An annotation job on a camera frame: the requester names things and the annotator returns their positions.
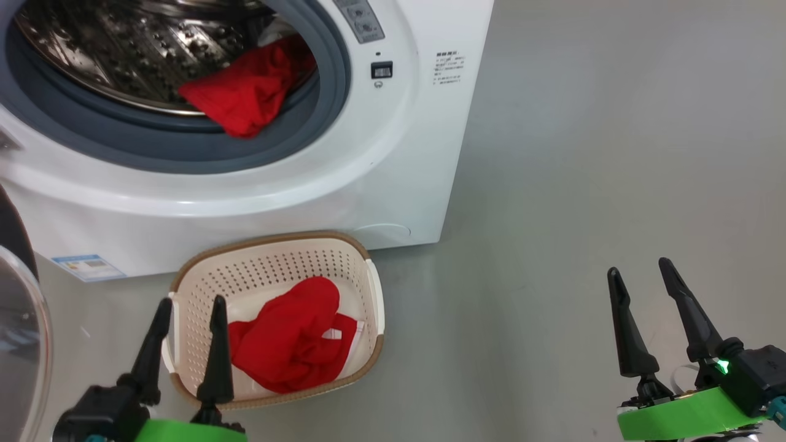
white basket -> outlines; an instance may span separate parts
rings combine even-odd
[[[216,295],[226,299],[229,322],[254,319],[262,306],[312,276],[333,281],[339,313],[364,321],[356,349],[339,377],[328,384],[279,395],[232,367],[235,399],[222,409],[263,407],[329,392],[365,375],[382,350],[385,329],[379,275],[355,239],[334,232],[290,234],[209,250],[191,259],[172,283],[173,352],[165,340],[163,363],[175,388],[195,405],[211,343],[210,317]]]

red cloth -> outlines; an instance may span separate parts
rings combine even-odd
[[[256,319],[230,324],[232,364],[262,387],[290,393],[334,381],[358,328],[336,313],[339,290],[329,279],[308,278],[267,301]],[[341,339],[322,337],[341,330]]]
[[[299,35],[241,55],[228,68],[188,82],[178,92],[227,134],[253,138],[273,121],[301,72],[316,65]]]

gray floor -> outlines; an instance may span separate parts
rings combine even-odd
[[[228,417],[267,442],[619,440],[635,381],[617,372],[610,266],[662,379],[688,362],[660,256],[722,335],[786,348],[783,17],[775,0],[498,0],[443,241],[374,253],[378,364]],[[170,280],[83,285],[42,264],[45,429],[131,366]],[[159,416],[193,413],[161,385]]]

button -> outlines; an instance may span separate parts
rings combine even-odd
[[[349,17],[352,17],[355,20],[371,15],[364,5],[350,6],[347,8],[347,14],[349,14]]]
[[[393,76],[392,61],[378,61],[371,64],[372,79],[389,79]]]
[[[380,27],[374,20],[360,20],[354,22],[354,29],[360,34],[366,34],[369,32],[377,32],[380,30]]]

brown basket rim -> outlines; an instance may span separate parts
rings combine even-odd
[[[360,241],[354,239],[353,237],[347,234],[342,234],[341,232],[335,232],[332,230],[319,230],[315,232],[304,232],[299,234],[273,235],[269,237],[249,239],[246,241],[240,241],[233,244],[222,245],[219,247],[215,247],[213,249],[205,250],[204,252],[188,260],[185,264],[183,264],[183,267],[180,267],[180,271],[178,272],[177,275],[175,275],[174,281],[172,281],[169,291],[176,293],[180,288],[180,283],[183,282],[183,278],[185,278],[188,272],[198,263],[206,260],[207,258],[212,258],[213,256],[221,255],[227,252],[234,252],[240,249],[255,247],[257,245],[274,244],[277,242],[287,242],[287,241],[298,241],[303,239],[337,239],[339,241],[344,241],[355,247],[364,260],[371,259],[371,255],[369,254],[369,251],[366,250],[365,247],[363,247]]]
[[[383,344],[384,344],[384,335],[377,336],[376,343],[374,344],[374,352],[371,354],[369,360],[366,361],[366,363],[362,367],[360,367],[360,370],[354,372],[351,376],[347,376],[346,378],[336,379],[333,382],[329,382],[327,384],[319,385],[318,387],[313,387],[312,389],[303,390],[299,392],[265,397],[262,399],[238,400],[230,403],[224,403],[222,405],[219,405],[219,409],[221,409],[222,411],[227,411],[227,410],[243,410],[246,408],[266,407],[268,405],[275,405],[277,403],[286,403],[295,400],[306,399],[307,397],[320,395],[322,393],[327,393],[335,389],[340,389],[341,387],[347,386],[349,384],[354,384],[355,382],[358,381],[358,379],[362,378],[367,373],[369,373],[371,367],[374,366],[376,360],[379,359],[380,357]],[[170,373],[169,378],[172,380],[172,385],[174,385],[174,389],[177,390],[177,392],[180,393],[180,395],[183,396],[186,401],[188,401],[194,407],[199,407],[201,405],[201,402],[193,394],[191,394],[191,392],[185,387],[179,374]]]
[[[174,281],[170,286],[170,291],[176,293],[180,288],[180,283],[183,281],[183,278],[186,274],[199,262],[206,260],[207,258],[211,258],[213,256],[221,255],[227,252],[233,252],[235,250],[246,249],[248,247],[254,247],[257,245],[265,245],[265,244],[273,244],[276,242],[287,242],[287,241],[298,241],[303,239],[337,239],[340,241],[344,241],[349,243],[353,247],[355,247],[360,255],[363,257],[364,260],[371,259],[368,250],[366,250],[360,241],[354,239],[353,237],[342,234],[340,232],[335,232],[331,230],[323,230],[323,231],[315,231],[315,232],[305,232],[300,234],[281,234],[281,235],[274,235],[269,237],[263,238],[256,238],[247,241],[240,241],[230,245],[224,245],[221,247],[216,247],[213,249],[205,250],[204,252],[194,256],[191,258],[187,263],[181,267],[178,274],[174,277]],[[230,403],[225,403],[219,408],[221,410],[242,410],[245,408],[257,408],[257,407],[265,407],[268,405],[274,405],[276,403],[285,403],[285,402],[292,402],[293,400],[300,400],[305,399],[310,396],[316,396],[322,393],[327,393],[335,389],[340,389],[349,384],[355,383],[358,379],[365,376],[371,367],[374,366],[376,360],[380,357],[380,352],[382,352],[382,345],[384,343],[384,335],[380,334],[376,337],[376,343],[374,344],[374,351],[369,357],[369,360],[360,367],[360,370],[354,372],[352,375],[347,376],[346,378],[336,379],[333,382],[328,382],[327,384],[319,385],[317,387],[313,387],[312,389],[303,390],[300,392],[294,392],[284,395],[278,396],[271,396],[262,399],[250,399],[250,400],[238,400],[233,401]],[[194,407],[199,407],[201,402],[193,395],[191,392],[185,387],[183,384],[182,379],[180,378],[180,374],[177,372],[170,373],[169,378],[172,380],[172,385],[174,389],[180,393],[186,401],[191,403]]]

